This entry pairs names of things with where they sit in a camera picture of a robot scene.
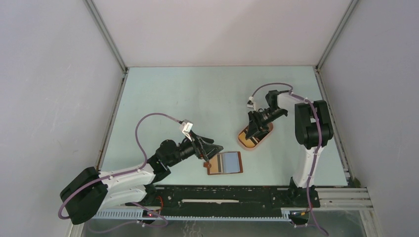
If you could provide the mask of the pink oval tray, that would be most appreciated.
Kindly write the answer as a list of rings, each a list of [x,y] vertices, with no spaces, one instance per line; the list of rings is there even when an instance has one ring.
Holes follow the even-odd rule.
[[[246,126],[245,128],[243,128],[238,136],[237,136],[237,141],[238,144],[245,150],[247,151],[252,151],[254,149],[256,149],[260,143],[262,143],[264,140],[266,140],[266,138],[269,136],[269,134],[273,131],[274,129],[274,125],[273,123],[269,123],[268,124],[268,130],[262,134],[259,134],[257,136],[253,136],[249,139],[246,139],[246,134],[249,130],[249,127]]]

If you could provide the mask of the brown leather card holder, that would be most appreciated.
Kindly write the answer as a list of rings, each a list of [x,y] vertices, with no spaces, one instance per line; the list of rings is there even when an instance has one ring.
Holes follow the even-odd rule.
[[[239,174],[244,172],[240,152],[224,152],[218,154],[222,154],[223,172],[215,175]],[[203,167],[207,169],[208,163],[209,162],[204,162]]]

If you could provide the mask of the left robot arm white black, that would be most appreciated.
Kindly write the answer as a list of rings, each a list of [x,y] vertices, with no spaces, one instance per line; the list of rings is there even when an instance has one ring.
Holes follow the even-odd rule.
[[[170,167],[192,156],[209,161],[222,150],[214,140],[192,133],[191,139],[180,143],[164,140],[145,164],[106,172],[85,168],[61,191],[59,218],[78,225],[98,211],[120,204],[152,205],[156,199],[153,184],[169,176]]]

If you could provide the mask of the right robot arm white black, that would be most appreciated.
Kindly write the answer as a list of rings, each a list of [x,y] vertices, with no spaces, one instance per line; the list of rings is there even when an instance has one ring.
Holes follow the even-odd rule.
[[[324,100],[310,101],[294,94],[290,90],[270,90],[265,96],[268,108],[256,110],[253,98],[249,98],[249,124],[240,133],[241,142],[258,145],[270,132],[273,121],[281,116],[294,116],[294,134],[300,145],[302,155],[297,169],[290,180],[287,193],[288,202],[301,206],[306,200],[314,199],[314,175],[321,152],[333,138],[334,130]]]

